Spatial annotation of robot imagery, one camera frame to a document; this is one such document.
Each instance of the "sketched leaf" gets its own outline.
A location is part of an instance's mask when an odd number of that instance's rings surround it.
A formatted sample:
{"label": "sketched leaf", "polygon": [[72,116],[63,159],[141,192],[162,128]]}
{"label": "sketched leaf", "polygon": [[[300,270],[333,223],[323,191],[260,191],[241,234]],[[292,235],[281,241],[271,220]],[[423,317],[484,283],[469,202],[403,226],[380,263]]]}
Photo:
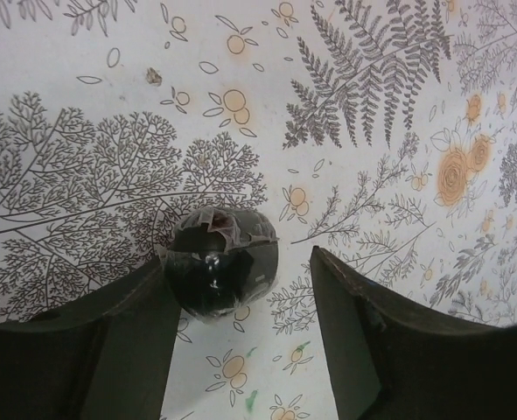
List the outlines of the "sketched leaf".
{"label": "sketched leaf", "polygon": [[237,29],[237,27],[235,26],[235,24],[233,22],[231,22],[229,19],[227,19],[226,17],[224,16],[221,16],[221,15],[215,15],[215,17],[224,25],[228,26],[229,28],[231,28],[233,31],[236,31],[238,32],[239,30]]}
{"label": "sketched leaf", "polygon": [[243,136],[246,137],[257,137],[257,135],[250,129],[247,129],[246,127],[239,128],[239,131]]}
{"label": "sketched leaf", "polygon": [[192,340],[190,339],[190,337],[188,337],[183,332],[177,332],[177,337],[179,339],[183,340],[185,343],[192,343]]}
{"label": "sketched leaf", "polygon": [[50,9],[48,8],[48,6],[46,5],[46,3],[44,2],[44,0],[36,0],[37,2],[37,6],[38,8],[40,9],[40,11],[42,11],[42,13],[47,17],[49,18],[50,20],[52,20],[52,12],[50,11]]}
{"label": "sketched leaf", "polygon": [[290,402],[290,408],[292,408],[295,404],[297,404],[299,401],[301,401],[301,398],[303,398],[303,394],[296,396],[293,401]]}
{"label": "sketched leaf", "polygon": [[287,213],[290,210],[290,203],[287,203],[285,207],[283,208],[282,212],[279,214],[279,221],[282,221],[285,216],[287,216]]}
{"label": "sketched leaf", "polygon": [[161,3],[161,13],[163,14],[163,20],[166,24],[169,23],[169,10],[167,9],[167,6],[165,6],[163,3]]}
{"label": "sketched leaf", "polygon": [[218,108],[211,108],[211,109],[208,109],[206,112],[204,112],[203,116],[218,116],[219,114],[221,114],[225,109],[222,108],[222,107],[218,107]]}
{"label": "sketched leaf", "polygon": [[233,321],[233,327],[239,333],[244,333],[244,328],[242,327],[242,325],[241,325],[241,323],[239,321]]}
{"label": "sketched leaf", "polygon": [[314,172],[318,172],[320,171],[320,169],[322,168],[322,166],[325,164],[325,160],[324,159],[320,159],[317,164],[314,165]]}
{"label": "sketched leaf", "polygon": [[100,77],[95,76],[77,76],[76,79],[81,83],[85,83],[86,85],[96,85],[102,82]]}
{"label": "sketched leaf", "polygon": [[206,356],[207,361],[209,361],[209,364],[212,365],[214,368],[220,368],[221,362],[217,357],[213,356]]}
{"label": "sketched leaf", "polygon": [[227,359],[229,358],[229,356],[231,355],[232,352],[233,352],[233,349],[231,349],[225,353],[225,355],[223,356],[223,363],[225,363],[227,361]]}
{"label": "sketched leaf", "polygon": [[188,42],[188,39],[186,39],[186,37],[182,34],[182,33],[178,33],[176,31],[169,31],[169,33],[171,34],[171,36],[173,38],[176,38],[178,39],[179,41],[184,41],[184,42]]}
{"label": "sketched leaf", "polygon": [[0,18],[7,29],[11,28],[10,11],[7,9],[5,0],[0,0]]}
{"label": "sketched leaf", "polygon": [[218,389],[222,389],[226,383],[227,383],[226,381],[215,382],[214,384],[212,384],[206,388],[206,392],[213,392],[213,391],[217,391]]}
{"label": "sketched leaf", "polygon": [[223,101],[221,100],[221,97],[218,94],[214,94],[212,92],[209,92],[208,95],[209,95],[210,98],[212,98],[212,101],[214,101],[218,105],[223,105]]}

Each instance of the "orange rose drawing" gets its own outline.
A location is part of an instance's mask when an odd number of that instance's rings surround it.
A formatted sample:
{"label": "orange rose drawing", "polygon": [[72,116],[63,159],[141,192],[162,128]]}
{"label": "orange rose drawing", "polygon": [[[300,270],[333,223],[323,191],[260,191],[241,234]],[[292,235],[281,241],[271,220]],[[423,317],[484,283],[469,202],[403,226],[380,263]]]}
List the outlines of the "orange rose drawing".
{"label": "orange rose drawing", "polygon": [[468,153],[468,167],[474,172],[482,171],[491,156],[492,145],[488,136],[480,135]]}
{"label": "orange rose drawing", "polygon": [[468,161],[463,151],[449,151],[439,165],[437,190],[446,206],[453,206],[465,194],[468,178]]}

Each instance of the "orange flower illustration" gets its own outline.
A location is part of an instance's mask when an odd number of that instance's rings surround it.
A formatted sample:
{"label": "orange flower illustration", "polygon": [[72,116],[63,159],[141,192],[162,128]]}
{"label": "orange flower illustration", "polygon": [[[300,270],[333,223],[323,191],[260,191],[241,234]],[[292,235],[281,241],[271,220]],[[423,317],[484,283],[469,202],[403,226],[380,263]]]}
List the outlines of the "orange flower illustration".
{"label": "orange flower illustration", "polygon": [[206,388],[206,392],[214,392],[218,389],[222,389],[229,383],[231,390],[229,391],[229,402],[231,407],[234,407],[236,402],[236,396],[244,394],[242,388],[246,385],[248,377],[247,374],[242,372],[245,359],[242,356],[233,356],[231,353],[233,350],[229,350],[223,356],[223,360],[219,360],[213,356],[207,356],[206,359],[210,365],[214,368],[221,368],[221,374],[215,374],[215,379],[219,380],[214,384]]}
{"label": "orange flower illustration", "polygon": [[459,149],[449,151],[441,161],[437,190],[446,206],[456,204],[465,194],[468,175],[466,155]]}
{"label": "orange flower illustration", "polygon": [[287,204],[279,216],[279,221],[282,221],[291,210],[293,213],[289,214],[287,220],[290,221],[297,216],[297,219],[306,225],[308,222],[303,218],[303,216],[306,216],[307,213],[309,213],[309,203],[306,200],[307,196],[304,189],[293,188],[292,185],[290,185],[289,190],[283,188],[283,196],[287,200]]}
{"label": "orange flower illustration", "polygon": [[476,137],[476,141],[472,149],[468,153],[468,166],[474,172],[480,172],[489,161],[492,146],[488,136],[480,135]]}
{"label": "orange flower illustration", "polygon": [[220,128],[228,126],[232,121],[240,126],[239,131],[247,137],[256,137],[256,134],[247,127],[244,127],[250,121],[250,111],[248,110],[247,97],[240,90],[229,89],[222,96],[208,93],[212,101],[219,107],[210,108],[204,112],[204,116],[213,117],[220,116],[224,112],[227,118],[220,123]]}
{"label": "orange flower illustration", "polygon": [[304,413],[303,411],[299,411],[301,407],[297,404],[303,398],[303,394],[296,396],[293,398],[293,401],[289,403],[287,407],[284,406],[282,399],[278,394],[274,396],[274,400],[276,401],[276,405],[271,406],[269,409],[274,410],[269,417],[270,420],[296,420],[297,418],[307,418],[310,416],[309,413]]}
{"label": "orange flower illustration", "polygon": [[481,109],[482,99],[479,94],[475,94],[470,98],[466,107],[466,119],[470,125],[474,124],[478,120]]}

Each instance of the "floral pattern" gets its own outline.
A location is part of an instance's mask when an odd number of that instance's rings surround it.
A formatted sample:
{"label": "floral pattern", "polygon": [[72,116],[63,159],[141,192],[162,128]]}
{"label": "floral pattern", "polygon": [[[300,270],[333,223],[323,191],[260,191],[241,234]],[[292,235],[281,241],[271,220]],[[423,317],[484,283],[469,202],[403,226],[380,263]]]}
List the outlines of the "floral pattern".
{"label": "floral pattern", "polygon": [[275,223],[278,285],[182,314],[162,418],[337,418],[313,245],[517,323],[517,0],[0,0],[0,322],[130,273],[206,205]]}

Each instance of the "small leaf drawing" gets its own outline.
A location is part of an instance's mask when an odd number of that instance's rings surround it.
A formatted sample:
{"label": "small leaf drawing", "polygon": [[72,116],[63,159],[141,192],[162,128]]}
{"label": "small leaf drawing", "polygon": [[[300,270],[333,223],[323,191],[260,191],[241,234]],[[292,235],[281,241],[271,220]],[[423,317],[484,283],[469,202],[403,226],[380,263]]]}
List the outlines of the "small leaf drawing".
{"label": "small leaf drawing", "polygon": [[188,337],[186,334],[184,334],[183,332],[177,332],[177,337],[184,341],[185,343],[191,343],[192,344],[192,340],[190,339],[190,337]]}
{"label": "small leaf drawing", "polygon": [[430,123],[433,121],[433,118],[435,118],[436,113],[437,113],[437,105],[433,105],[431,107],[431,111],[430,111]]}
{"label": "small leaf drawing", "polygon": [[173,38],[176,38],[179,41],[188,42],[188,39],[186,39],[182,33],[178,33],[176,31],[169,31],[169,33],[172,35]]}
{"label": "small leaf drawing", "polygon": [[299,401],[301,401],[301,398],[303,397],[303,394],[296,396],[293,401],[290,402],[290,408],[292,408],[295,404],[297,404]]}
{"label": "small leaf drawing", "polygon": [[221,362],[217,357],[213,356],[206,356],[207,361],[209,361],[209,364],[212,365],[214,368],[220,368]]}
{"label": "small leaf drawing", "polygon": [[253,131],[251,131],[250,129],[247,129],[246,127],[239,128],[239,131],[241,132],[241,134],[243,136],[246,136],[246,137],[256,137],[256,134]]}
{"label": "small leaf drawing", "polygon": [[223,356],[223,363],[225,363],[227,361],[227,359],[229,358],[229,356],[231,355],[232,352],[233,352],[233,349],[231,349],[225,353],[225,355]]}
{"label": "small leaf drawing", "polygon": [[169,10],[167,6],[161,3],[161,13],[163,13],[163,20],[166,24],[169,23]]}
{"label": "small leaf drawing", "polygon": [[231,22],[229,19],[227,19],[226,17],[224,16],[221,16],[221,15],[215,15],[216,18],[219,19],[219,21],[228,26],[229,28],[231,28],[233,31],[235,32],[238,32],[239,30],[237,29],[237,27],[235,26],[235,24],[233,22]]}
{"label": "small leaf drawing", "polygon": [[221,114],[225,109],[223,109],[222,107],[218,107],[218,108],[211,108],[211,109],[208,109],[206,112],[204,112],[203,116],[218,116],[219,114]]}
{"label": "small leaf drawing", "polygon": [[218,389],[222,389],[226,383],[227,383],[226,381],[215,382],[213,385],[210,385],[209,387],[206,388],[206,392],[213,392],[213,391],[217,391]]}
{"label": "small leaf drawing", "polygon": [[290,203],[287,203],[279,215],[279,221],[282,221],[290,210]]}
{"label": "small leaf drawing", "polygon": [[276,31],[277,31],[277,34],[282,37],[283,39],[287,39],[289,38],[289,35],[287,34],[287,32],[283,29],[283,28],[280,28],[279,26],[276,28]]}
{"label": "small leaf drawing", "polygon": [[242,327],[242,325],[241,325],[241,323],[239,321],[233,321],[233,327],[239,333],[244,333],[244,328]]}
{"label": "small leaf drawing", "polygon": [[217,66],[210,63],[209,61],[200,61],[200,63],[198,63],[198,67],[202,72],[206,74],[216,74],[220,71],[220,69],[217,68]]}
{"label": "small leaf drawing", "polygon": [[212,101],[217,103],[218,105],[223,105],[223,101],[221,100],[221,97],[218,94],[208,93],[209,97],[212,98]]}
{"label": "small leaf drawing", "polygon": [[76,79],[81,83],[85,83],[86,85],[96,85],[102,82],[100,77],[95,76],[77,76]]}
{"label": "small leaf drawing", "polygon": [[116,47],[111,48],[107,55],[107,66],[109,68],[116,67],[120,62],[120,50]]}
{"label": "small leaf drawing", "polygon": [[320,159],[317,164],[314,165],[314,172],[318,172],[322,169],[322,166],[325,164],[324,159]]}

